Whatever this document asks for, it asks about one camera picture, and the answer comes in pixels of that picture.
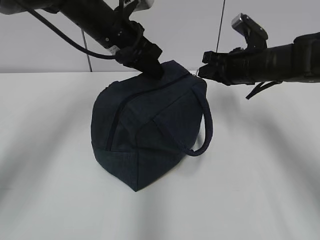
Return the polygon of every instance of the fabric bag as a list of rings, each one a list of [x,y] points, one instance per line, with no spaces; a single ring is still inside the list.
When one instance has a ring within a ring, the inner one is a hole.
[[[93,107],[94,156],[134,191],[153,183],[185,155],[203,154],[213,136],[206,82],[175,61],[162,67],[161,80],[142,73],[113,82]],[[203,116],[205,140],[194,151]]]

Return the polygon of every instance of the white tabletop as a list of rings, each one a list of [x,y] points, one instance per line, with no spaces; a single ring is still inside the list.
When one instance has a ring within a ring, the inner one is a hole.
[[[0,75],[1,240],[320,239],[320,84],[248,101],[207,81],[209,150],[133,192],[95,161],[90,123],[136,74]]]

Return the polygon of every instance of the zipper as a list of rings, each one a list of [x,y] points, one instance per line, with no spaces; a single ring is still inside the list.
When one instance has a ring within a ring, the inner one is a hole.
[[[110,132],[109,132],[109,137],[107,139],[107,142],[106,142],[106,150],[107,151],[111,151],[111,147],[112,147],[112,143],[114,141],[114,137],[115,137],[115,134],[116,134],[116,129],[117,129],[117,126],[118,126],[118,123],[119,123],[119,120],[120,120],[120,116],[121,116],[121,113],[123,111],[123,109],[125,108],[125,106],[132,100],[134,100],[135,98],[143,95],[143,94],[148,94],[148,93],[151,93],[151,92],[154,92],[154,91],[158,91],[158,90],[162,90],[162,89],[165,89],[177,82],[179,82],[180,80],[182,80],[183,78],[185,78],[186,76],[188,75],[191,75],[190,72],[188,72],[187,74],[184,74],[183,76],[179,77],[178,79],[172,81],[172,82],[169,82],[161,87],[158,87],[158,88],[154,88],[154,89],[151,89],[151,90],[147,90],[147,91],[141,91],[141,92],[137,92],[135,94],[132,94],[130,96],[128,96],[127,98],[125,98],[119,105],[118,109],[116,110],[116,113],[115,113],[115,116],[114,116],[114,119],[113,119],[113,122],[112,122],[112,125],[111,125],[111,129],[110,129]]]

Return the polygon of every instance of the bag handle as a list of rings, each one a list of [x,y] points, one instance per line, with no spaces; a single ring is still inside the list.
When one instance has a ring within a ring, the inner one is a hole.
[[[209,147],[211,139],[214,134],[214,127],[213,127],[213,121],[212,121],[212,116],[211,116],[211,111],[210,111],[210,106],[208,103],[207,98],[204,96],[202,91],[194,86],[192,87],[192,91],[196,98],[198,99],[200,106],[202,108],[203,116],[204,116],[204,125],[205,125],[205,138],[204,138],[204,143],[202,147],[199,150],[192,150],[189,149],[185,144],[183,144],[180,140],[178,140],[173,132],[162,122],[156,121],[156,124],[162,134],[165,136],[171,138],[177,145],[177,147],[182,151],[183,153],[192,156],[192,157],[197,157],[203,154]]]

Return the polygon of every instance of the metal bracket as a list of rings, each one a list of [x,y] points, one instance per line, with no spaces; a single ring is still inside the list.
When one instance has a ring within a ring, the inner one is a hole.
[[[246,51],[264,50],[267,48],[267,32],[248,15],[240,13],[232,20],[231,26],[244,36],[248,44]]]

